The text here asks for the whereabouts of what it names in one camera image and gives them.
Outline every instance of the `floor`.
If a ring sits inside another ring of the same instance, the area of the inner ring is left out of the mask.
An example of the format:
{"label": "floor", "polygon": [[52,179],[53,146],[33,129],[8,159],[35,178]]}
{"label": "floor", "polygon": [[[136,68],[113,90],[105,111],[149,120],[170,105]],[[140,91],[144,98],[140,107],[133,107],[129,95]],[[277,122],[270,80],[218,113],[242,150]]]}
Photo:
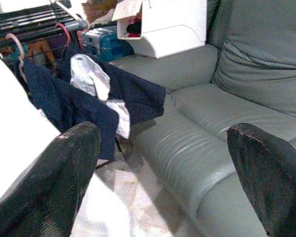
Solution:
{"label": "floor", "polygon": [[199,236],[140,151],[115,157],[91,179],[72,237]]}

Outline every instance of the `leather upholstery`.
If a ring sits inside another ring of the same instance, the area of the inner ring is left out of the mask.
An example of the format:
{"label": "leather upholstery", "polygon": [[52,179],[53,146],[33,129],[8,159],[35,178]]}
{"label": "leather upholstery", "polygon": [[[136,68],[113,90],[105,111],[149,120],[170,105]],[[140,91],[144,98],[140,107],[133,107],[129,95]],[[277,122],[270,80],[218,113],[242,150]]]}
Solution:
{"label": "leather upholstery", "polygon": [[214,74],[216,61],[217,49],[208,44],[160,59],[130,55],[111,63],[172,91],[208,83]]}
{"label": "leather upholstery", "polygon": [[213,81],[296,117],[296,1],[235,0]]}
{"label": "leather upholstery", "polygon": [[[168,95],[164,115],[156,118],[155,125],[135,140],[157,176],[190,217],[198,221],[200,231],[208,233],[205,236],[255,237],[263,233],[239,182],[230,183],[231,190],[216,188],[235,172],[226,144],[226,130],[240,122],[250,122],[287,141],[294,141],[296,146],[295,117],[239,98],[210,83]],[[215,193],[220,192],[220,198],[217,194],[212,197],[213,189],[217,189]],[[215,200],[215,205],[207,203],[210,202],[208,196]],[[225,203],[226,197],[230,206]],[[241,209],[231,208],[237,203],[241,203]],[[242,235],[244,226],[238,223],[244,217],[249,225],[248,235]]]}
{"label": "leather upholstery", "polygon": [[293,2],[221,0],[207,41],[223,46],[213,83],[206,82],[215,63],[204,55],[217,51],[208,45],[114,62],[172,91],[164,115],[137,126],[134,142],[204,237],[266,236],[235,173],[226,131],[249,122],[296,148]]}
{"label": "leather upholstery", "polygon": [[215,19],[219,4],[220,4],[221,0],[208,0],[207,1],[207,21],[206,21],[206,25],[207,25],[207,30],[211,28],[212,26],[212,22]]}

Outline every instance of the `dark blue clothing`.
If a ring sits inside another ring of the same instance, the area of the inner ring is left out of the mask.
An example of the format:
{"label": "dark blue clothing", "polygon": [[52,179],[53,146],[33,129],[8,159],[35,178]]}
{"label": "dark blue clothing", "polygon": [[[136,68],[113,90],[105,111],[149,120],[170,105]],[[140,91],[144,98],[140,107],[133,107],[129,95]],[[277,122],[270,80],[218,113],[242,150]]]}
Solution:
{"label": "dark blue clothing", "polygon": [[70,84],[54,78],[50,71],[29,60],[24,61],[24,73],[32,95],[32,103],[42,109],[61,131],[89,121],[101,132],[100,159],[114,160],[118,114],[93,97]]}
{"label": "dark blue clothing", "polygon": [[[59,69],[61,75],[57,75],[59,79],[70,82],[70,59],[77,53],[83,53],[83,51],[71,42],[63,54],[63,62],[59,64],[61,68]],[[166,94],[166,89],[163,86],[101,61],[90,53],[88,53],[88,56],[99,64],[103,71],[111,78],[109,98],[125,101],[131,125],[163,115],[163,103]]]}
{"label": "dark blue clothing", "polygon": [[70,82],[71,70],[70,70],[70,60],[71,57],[77,53],[81,53],[81,49],[75,43],[70,42],[69,46],[66,46],[62,59],[57,62],[56,77],[64,80],[65,82]]}
{"label": "dark blue clothing", "polygon": [[[61,80],[53,78],[44,67],[36,66],[28,60],[24,62],[32,103],[43,109],[48,119],[61,132],[84,121],[96,124],[102,139],[99,159],[113,160],[118,115],[96,97],[69,85],[70,60],[76,53],[81,53],[81,50],[71,43],[64,52],[63,62],[59,64],[57,75]],[[125,102],[131,125],[163,114],[166,94],[164,87],[90,56],[111,78],[109,98]]]}

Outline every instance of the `red item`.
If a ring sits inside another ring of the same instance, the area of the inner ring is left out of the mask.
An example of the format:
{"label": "red item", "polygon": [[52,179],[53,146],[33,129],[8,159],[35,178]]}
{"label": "red item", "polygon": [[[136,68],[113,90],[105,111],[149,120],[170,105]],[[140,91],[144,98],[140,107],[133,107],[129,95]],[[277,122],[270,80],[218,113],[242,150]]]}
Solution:
{"label": "red item", "polygon": [[64,32],[65,32],[65,34],[67,36],[67,43],[66,43],[66,45],[69,46],[69,44],[71,42],[71,37],[70,37],[70,34],[69,34],[66,26],[64,24],[62,24],[62,23],[57,23],[56,24],[56,27],[61,27],[64,30]]}
{"label": "red item", "polygon": [[128,37],[140,37],[140,34],[137,33],[130,33]]}

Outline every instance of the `clothes hanger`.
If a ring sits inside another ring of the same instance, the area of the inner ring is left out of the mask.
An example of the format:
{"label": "clothes hanger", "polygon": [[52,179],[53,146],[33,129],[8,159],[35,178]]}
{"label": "clothes hanger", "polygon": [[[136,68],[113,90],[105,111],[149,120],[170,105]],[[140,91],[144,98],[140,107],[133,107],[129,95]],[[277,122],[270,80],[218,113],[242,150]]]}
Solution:
{"label": "clothes hanger", "polygon": [[61,27],[64,30],[64,32],[65,32],[65,34],[67,36],[67,43],[66,43],[66,45],[69,46],[69,44],[71,42],[71,37],[70,37],[70,34],[69,34],[66,26],[64,24],[62,24],[62,23],[57,23],[56,24],[56,27]]}
{"label": "clothes hanger", "polygon": [[23,49],[23,47],[22,47],[19,39],[14,34],[8,33],[8,34],[6,34],[5,38],[6,39],[12,39],[16,43],[16,45],[18,46],[18,48],[19,48],[19,51],[20,51],[20,56],[19,56],[19,60],[20,60],[19,70],[20,70],[21,77],[27,83],[26,77],[25,77],[25,74],[24,74],[24,71],[23,71],[23,65],[24,65],[24,61],[23,60],[25,58],[24,49]]}

